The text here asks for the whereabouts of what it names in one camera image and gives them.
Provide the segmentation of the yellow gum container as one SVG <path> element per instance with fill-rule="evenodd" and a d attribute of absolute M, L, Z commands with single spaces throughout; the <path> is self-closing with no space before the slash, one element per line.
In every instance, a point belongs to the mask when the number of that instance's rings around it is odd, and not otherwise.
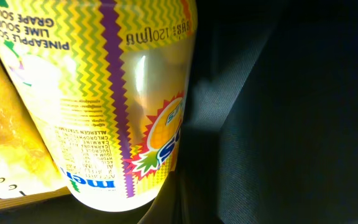
<path fill-rule="evenodd" d="M 70 192 L 124 212 L 174 170 L 194 0 L 0 0 L 0 58 Z"/>

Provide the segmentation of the black gift box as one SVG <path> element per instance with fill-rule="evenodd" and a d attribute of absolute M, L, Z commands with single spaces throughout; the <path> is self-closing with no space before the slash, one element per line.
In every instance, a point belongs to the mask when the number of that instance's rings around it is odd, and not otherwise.
<path fill-rule="evenodd" d="M 176 171 L 119 213 L 72 196 L 0 223 L 358 223 L 358 0 L 198 1 Z"/>

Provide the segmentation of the yellow Hacks candy bag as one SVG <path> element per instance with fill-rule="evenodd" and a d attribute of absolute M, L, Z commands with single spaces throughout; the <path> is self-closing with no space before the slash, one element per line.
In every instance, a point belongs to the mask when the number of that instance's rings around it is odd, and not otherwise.
<path fill-rule="evenodd" d="M 0 63 L 0 210 L 69 193 Z"/>

